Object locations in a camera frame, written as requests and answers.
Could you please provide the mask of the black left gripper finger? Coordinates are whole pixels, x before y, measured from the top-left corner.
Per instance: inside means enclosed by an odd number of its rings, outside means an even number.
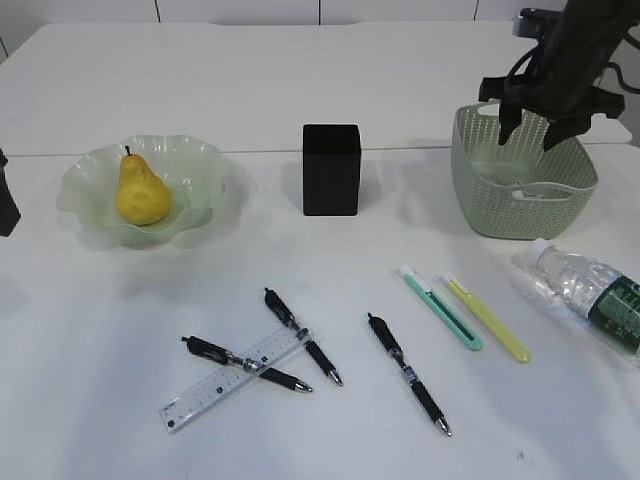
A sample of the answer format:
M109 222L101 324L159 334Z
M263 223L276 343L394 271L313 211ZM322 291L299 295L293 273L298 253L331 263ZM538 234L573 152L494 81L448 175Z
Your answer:
M6 180L5 167L8 160L0 150L0 235L9 237L21 219L20 211L13 199Z

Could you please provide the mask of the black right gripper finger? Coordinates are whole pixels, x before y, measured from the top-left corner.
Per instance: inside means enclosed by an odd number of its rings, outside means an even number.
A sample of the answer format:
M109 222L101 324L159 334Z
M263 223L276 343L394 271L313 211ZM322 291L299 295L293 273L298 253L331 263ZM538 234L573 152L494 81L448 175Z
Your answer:
M592 125L592 115L578 115L574 117L546 116L548 127L543 140L543 149L551 150L558 144L589 131Z
M522 110L523 103L518 99L504 98L500 101L500 131L498 136L499 145L505 145L514 130L521 125Z

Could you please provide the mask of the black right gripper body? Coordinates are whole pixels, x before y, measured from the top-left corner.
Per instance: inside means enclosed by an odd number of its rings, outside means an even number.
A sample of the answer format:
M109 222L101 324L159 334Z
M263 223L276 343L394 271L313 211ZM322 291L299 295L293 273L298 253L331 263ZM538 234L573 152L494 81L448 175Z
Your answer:
M545 71L538 49L520 57L506 75L483 78L478 99L500 100L553 120L594 114L614 119L625 108L622 95L595 86L594 77L574 60Z

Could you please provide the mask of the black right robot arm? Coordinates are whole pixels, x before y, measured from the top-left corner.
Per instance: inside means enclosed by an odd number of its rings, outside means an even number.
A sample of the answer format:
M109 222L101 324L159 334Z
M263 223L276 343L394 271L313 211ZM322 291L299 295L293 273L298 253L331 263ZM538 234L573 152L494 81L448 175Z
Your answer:
M637 1L569 1L561 11L523 9L517 34L535 39L536 45L505 76L485 77L479 87L481 102L500 102L498 143L507 143L524 111L548 122L545 151L588 132L596 114L618 118L625 109L624 96L595 82L612 69L623 91L639 93L611 60L622 42L639 46L629 33L638 25Z

